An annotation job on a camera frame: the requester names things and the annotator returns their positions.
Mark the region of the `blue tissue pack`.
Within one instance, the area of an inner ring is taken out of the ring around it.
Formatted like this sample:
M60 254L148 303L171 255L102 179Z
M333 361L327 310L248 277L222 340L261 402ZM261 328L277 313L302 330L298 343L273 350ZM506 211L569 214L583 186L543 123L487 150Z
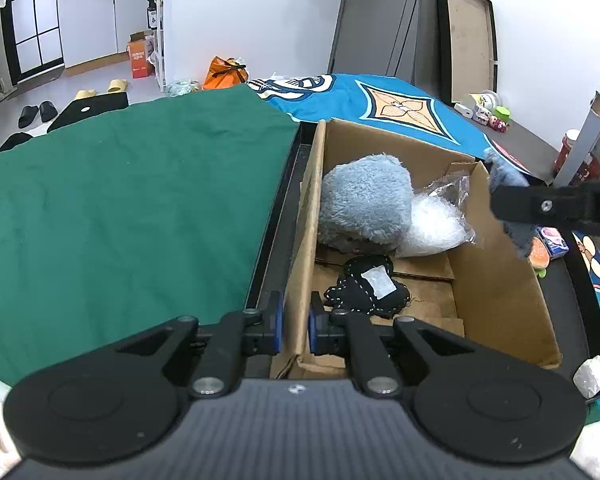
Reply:
M569 252L568 244L558 229L551 228L550 226L539 226L536 229L536 232L546 247L546 250L550 255L550 260L562 258Z

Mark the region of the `burger squishy toy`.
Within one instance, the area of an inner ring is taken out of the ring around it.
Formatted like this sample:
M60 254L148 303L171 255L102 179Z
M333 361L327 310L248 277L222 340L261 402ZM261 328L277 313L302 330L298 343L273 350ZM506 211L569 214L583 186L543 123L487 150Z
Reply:
M536 275L539 278L544 278L546 275L546 270L550 265L550 253L548 252L542 240L540 240L537 236L533 237L531 252L528 260L533 270L535 270Z

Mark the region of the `brown cardboard box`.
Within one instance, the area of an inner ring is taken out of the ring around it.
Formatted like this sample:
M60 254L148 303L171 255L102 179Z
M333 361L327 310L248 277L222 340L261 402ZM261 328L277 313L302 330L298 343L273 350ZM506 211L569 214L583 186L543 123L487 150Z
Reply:
M531 364L549 370L558 367L562 354L540 284L531 264L519 258L490 211L489 174L483 164L399 133L334 119L318 123L301 182L282 350L272 361L272 377L346 374L343 359L335 353L316 356L309 348L312 292L324 292L335 284L349 259L318 244L318 210L324 174L371 154L400 159L414 188L454 171L467 171L470 177L465 216L477 234L475 241L440 255L394 260L394 277L411 294L404 314Z

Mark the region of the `grey plush toy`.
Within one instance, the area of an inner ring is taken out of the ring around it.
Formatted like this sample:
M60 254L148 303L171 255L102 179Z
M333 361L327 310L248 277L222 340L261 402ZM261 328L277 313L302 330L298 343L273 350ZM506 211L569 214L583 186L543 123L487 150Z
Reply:
M323 178L317 239L344 254L385 254L412 225L414 188L399 159L367 155Z

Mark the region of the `white bead bag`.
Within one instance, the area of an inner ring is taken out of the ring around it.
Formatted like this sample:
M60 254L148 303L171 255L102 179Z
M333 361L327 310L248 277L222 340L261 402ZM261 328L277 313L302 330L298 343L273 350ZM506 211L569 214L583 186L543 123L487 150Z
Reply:
M412 225L400 241L396 258L426 257L475 243L465 216L470 175L454 171L415 191Z

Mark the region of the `grey side table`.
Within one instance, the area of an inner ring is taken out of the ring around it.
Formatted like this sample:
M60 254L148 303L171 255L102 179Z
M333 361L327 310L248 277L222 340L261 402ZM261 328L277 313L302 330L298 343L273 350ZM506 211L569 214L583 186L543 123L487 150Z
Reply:
M590 111L580 131L585 138L591 140L593 144L592 154L594 154L596 145L600 143L600 92L595 93Z

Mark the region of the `grey low platform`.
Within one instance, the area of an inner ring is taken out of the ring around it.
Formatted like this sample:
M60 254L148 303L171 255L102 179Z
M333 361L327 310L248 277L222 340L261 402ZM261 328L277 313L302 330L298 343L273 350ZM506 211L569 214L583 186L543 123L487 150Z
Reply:
M542 181L547 185L552 184L553 166L558 151L550 144L513 120L505 132L498 132L465 117L454 107L451 107L451 110L475 129L480 130L491 148L501 153L509 162L518 165L520 171L530 174L533 182Z

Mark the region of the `white jar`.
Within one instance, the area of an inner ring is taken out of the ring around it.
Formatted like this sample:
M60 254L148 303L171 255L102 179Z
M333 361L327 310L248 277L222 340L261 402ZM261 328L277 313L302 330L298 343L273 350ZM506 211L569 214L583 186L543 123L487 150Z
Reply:
M480 106L493 113L494 110L502 105L500 96L492 90L482 90L481 92L469 93L475 106Z

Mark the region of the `green cloth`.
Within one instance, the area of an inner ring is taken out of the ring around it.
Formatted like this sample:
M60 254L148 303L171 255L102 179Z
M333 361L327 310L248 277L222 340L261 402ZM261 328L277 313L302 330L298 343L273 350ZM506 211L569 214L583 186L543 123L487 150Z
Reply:
M241 308L298 127L247 87L129 106L0 154L0 380Z

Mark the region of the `framed brown board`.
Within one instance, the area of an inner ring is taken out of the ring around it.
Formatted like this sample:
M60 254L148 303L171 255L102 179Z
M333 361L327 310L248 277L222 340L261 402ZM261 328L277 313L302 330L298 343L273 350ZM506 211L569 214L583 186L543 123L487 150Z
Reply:
M498 44L490 0L437 0L440 99L498 88Z

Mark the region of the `orange bag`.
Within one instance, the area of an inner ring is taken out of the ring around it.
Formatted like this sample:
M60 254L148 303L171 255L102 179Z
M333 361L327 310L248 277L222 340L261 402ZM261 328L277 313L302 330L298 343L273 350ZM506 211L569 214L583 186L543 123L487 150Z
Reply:
M215 56L210 63L202 88L204 90L226 89L236 84L245 84L248 72L244 63L234 58Z

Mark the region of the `black chair back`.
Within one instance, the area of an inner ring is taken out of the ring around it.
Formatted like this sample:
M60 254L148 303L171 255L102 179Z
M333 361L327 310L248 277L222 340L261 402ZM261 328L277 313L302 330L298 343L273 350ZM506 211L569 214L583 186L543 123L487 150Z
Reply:
M51 133L59 128L114 110L124 110L128 106L129 99L126 92L99 94L74 100L50 123L46 132Z

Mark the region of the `black slippers pair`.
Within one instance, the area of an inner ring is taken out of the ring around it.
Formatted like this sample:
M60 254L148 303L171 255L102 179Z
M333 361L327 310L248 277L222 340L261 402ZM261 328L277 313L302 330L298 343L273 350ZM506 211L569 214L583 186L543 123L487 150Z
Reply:
M42 122L50 122L57 115L57 108L50 101L43 101L40 105L27 105L20 113L18 127L20 129L29 127L37 117L41 118Z

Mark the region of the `orange cardboard carton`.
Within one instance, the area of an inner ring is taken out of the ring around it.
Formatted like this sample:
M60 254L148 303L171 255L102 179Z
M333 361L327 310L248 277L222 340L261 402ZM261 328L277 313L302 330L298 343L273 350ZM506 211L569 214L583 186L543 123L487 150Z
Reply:
M150 30L134 32L130 36L128 47L133 79L146 78L154 72L151 55L154 52L154 35Z

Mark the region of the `white kitchen cabinet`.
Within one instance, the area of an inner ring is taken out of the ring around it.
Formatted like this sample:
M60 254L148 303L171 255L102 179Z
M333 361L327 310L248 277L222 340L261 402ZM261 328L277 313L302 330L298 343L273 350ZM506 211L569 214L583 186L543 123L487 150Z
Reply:
M65 68L126 52L147 32L148 0L56 0Z

